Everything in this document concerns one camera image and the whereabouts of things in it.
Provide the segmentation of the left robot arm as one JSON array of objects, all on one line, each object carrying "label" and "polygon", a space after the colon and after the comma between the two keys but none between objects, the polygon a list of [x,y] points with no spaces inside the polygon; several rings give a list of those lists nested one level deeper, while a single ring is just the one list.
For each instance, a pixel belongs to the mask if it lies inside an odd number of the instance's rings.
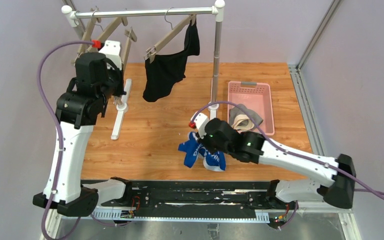
[{"label": "left robot arm", "polygon": [[56,102],[57,138],[49,180],[32,199],[67,217],[87,217],[97,206],[132,196],[129,180],[81,184],[81,172],[89,138],[98,117],[104,117],[112,96],[125,93],[122,59],[117,53],[88,52],[75,61],[75,77]]}]

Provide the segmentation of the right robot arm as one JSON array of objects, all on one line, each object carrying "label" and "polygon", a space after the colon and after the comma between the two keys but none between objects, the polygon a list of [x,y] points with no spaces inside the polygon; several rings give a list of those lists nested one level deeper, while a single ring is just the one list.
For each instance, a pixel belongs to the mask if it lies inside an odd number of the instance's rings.
[{"label": "right robot arm", "polygon": [[194,120],[198,142],[211,153],[222,152],[243,163],[280,167],[307,179],[272,180],[266,200],[276,204],[323,200],[340,209],[353,206],[356,171],[353,159],[315,155],[280,144],[261,133],[237,132],[226,121]]}]

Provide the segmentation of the beige clip hanger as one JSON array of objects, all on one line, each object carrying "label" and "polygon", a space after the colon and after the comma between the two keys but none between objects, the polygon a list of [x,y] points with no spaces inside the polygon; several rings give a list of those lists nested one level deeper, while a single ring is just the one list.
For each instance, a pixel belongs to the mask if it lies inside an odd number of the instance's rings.
[{"label": "beige clip hanger", "polygon": [[127,17],[119,16],[116,17],[107,27],[103,30],[103,32],[97,37],[97,40],[100,42],[105,42],[109,36],[118,28],[120,24],[124,26],[128,25]]}]

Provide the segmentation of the blue underwear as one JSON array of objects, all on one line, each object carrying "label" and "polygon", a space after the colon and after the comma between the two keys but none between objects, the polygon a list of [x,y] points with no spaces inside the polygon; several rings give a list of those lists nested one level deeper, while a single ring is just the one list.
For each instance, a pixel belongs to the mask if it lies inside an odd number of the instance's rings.
[{"label": "blue underwear", "polygon": [[227,168],[226,158],[223,152],[211,153],[203,144],[198,142],[196,133],[191,131],[188,140],[180,143],[178,151],[185,153],[183,165],[192,168],[198,159],[203,160],[203,166],[213,172],[224,172]]}]

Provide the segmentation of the pink plastic basket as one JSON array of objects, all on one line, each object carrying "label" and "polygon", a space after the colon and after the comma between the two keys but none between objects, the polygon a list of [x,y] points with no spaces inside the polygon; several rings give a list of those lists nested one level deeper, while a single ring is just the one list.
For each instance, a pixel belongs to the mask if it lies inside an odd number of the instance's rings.
[{"label": "pink plastic basket", "polygon": [[[273,104],[271,87],[267,83],[230,81],[228,83],[229,102],[243,104],[248,109],[255,111],[263,118],[263,123],[259,126],[266,135],[275,134]],[[229,121],[229,110],[234,106],[228,106],[227,119]]]}]

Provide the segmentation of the black underwear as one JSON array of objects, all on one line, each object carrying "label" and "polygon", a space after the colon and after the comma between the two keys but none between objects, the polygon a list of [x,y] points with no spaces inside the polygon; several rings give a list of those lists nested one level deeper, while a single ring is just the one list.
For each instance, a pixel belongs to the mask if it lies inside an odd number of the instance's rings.
[{"label": "black underwear", "polygon": [[186,76],[188,57],[201,53],[199,32],[196,23],[190,23],[185,32],[184,48],[178,53],[156,55],[153,60],[145,61],[146,85],[143,99],[156,102],[167,97],[176,83]]}]

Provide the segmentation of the grey white underwear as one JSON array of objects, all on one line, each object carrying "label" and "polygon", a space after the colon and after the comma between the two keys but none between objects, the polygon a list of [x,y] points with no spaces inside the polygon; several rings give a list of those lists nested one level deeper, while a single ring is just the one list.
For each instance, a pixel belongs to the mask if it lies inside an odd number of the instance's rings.
[{"label": "grey white underwear", "polygon": [[243,104],[229,110],[228,123],[237,131],[251,131],[263,123],[263,118]]}]

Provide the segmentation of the beige hanger with black underwear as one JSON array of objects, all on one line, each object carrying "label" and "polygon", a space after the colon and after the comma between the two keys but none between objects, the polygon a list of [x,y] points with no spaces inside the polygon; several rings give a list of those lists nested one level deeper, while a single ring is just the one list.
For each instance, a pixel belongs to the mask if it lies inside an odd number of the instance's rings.
[{"label": "beige hanger with black underwear", "polygon": [[149,62],[152,63],[155,59],[156,54],[160,52],[171,40],[173,40],[183,30],[184,27],[188,26],[190,23],[192,23],[192,25],[195,24],[197,15],[189,14],[184,19],[182,19],[176,26],[173,26],[172,22],[167,20],[167,14],[171,9],[172,8],[170,7],[164,14],[164,20],[170,24],[171,30],[154,46],[146,50],[146,53],[143,56],[143,59],[145,61],[149,60]]}]

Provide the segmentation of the empty beige hanger left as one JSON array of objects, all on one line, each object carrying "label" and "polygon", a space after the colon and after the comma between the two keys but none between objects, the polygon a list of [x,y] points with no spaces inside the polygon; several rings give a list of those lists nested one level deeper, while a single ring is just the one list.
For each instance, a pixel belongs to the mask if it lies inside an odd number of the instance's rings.
[{"label": "empty beige hanger left", "polygon": [[[100,17],[91,17],[89,22],[85,27],[85,32],[81,38],[82,41],[91,41],[91,36],[94,31],[94,28],[97,23],[100,23],[102,20]],[[80,57],[80,55],[84,54],[88,48],[87,44],[81,44],[77,50],[77,56],[74,60],[71,61],[71,64],[74,66],[76,60]]]}]

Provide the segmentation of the metal clothes rack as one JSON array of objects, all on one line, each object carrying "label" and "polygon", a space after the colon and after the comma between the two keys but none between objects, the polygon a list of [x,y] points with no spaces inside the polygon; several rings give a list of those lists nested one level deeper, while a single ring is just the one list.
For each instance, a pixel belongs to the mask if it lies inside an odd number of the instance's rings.
[{"label": "metal clothes rack", "polygon": [[[149,10],[122,10],[122,11],[93,11],[93,12],[79,12],[75,11],[72,7],[70,0],[63,1],[65,5],[61,7],[62,14],[65,15],[69,24],[74,29],[79,29],[79,37],[82,38],[85,28],[91,19],[95,18],[117,18],[117,17],[149,17],[149,16],[164,16],[168,9],[149,9]],[[220,48],[221,48],[221,31],[222,22],[224,20],[225,1],[216,0],[211,7],[188,7],[188,8],[171,8],[167,15],[204,15],[211,14],[215,16],[215,42],[214,42],[214,56],[213,56],[213,76],[211,79],[211,94],[210,118],[213,119],[217,116],[219,105],[216,103],[217,87],[218,87],[218,74],[220,67]]]}]

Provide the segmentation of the beige hanger with blue underwear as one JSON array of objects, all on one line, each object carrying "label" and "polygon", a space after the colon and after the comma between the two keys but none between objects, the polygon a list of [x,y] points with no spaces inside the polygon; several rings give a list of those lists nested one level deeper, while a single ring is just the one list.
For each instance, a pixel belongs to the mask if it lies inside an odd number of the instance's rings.
[{"label": "beige hanger with blue underwear", "polygon": [[[121,63],[122,63],[122,73],[124,74],[126,71],[127,63],[128,63],[128,58],[130,54],[130,49],[131,49],[131,44],[132,42],[137,41],[137,36],[134,33],[133,28],[131,27],[129,30],[124,31],[125,36],[127,36],[126,42],[124,49],[122,51],[122,56],[121,56]],[[126,104],[127,99],[130,94],[130,88],[131,85],[128,86],[128,81],[126,80],[124,82],[124,93],[121,96],[117,96],[114,98],[114,104],[117,108],[121,108],[124,104]]]}]

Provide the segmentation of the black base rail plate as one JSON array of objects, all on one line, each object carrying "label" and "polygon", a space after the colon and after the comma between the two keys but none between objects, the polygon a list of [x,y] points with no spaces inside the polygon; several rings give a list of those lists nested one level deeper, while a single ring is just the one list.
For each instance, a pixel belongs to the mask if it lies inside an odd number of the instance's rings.
[{"label": "black base rail plate", "polygon": [[296,213],[300,205],[281,203],[268,181],[133,180],[127,200],[106,200],[98,209],[113,216],[133,212],[135,220],[246,221],[258,212]]}]

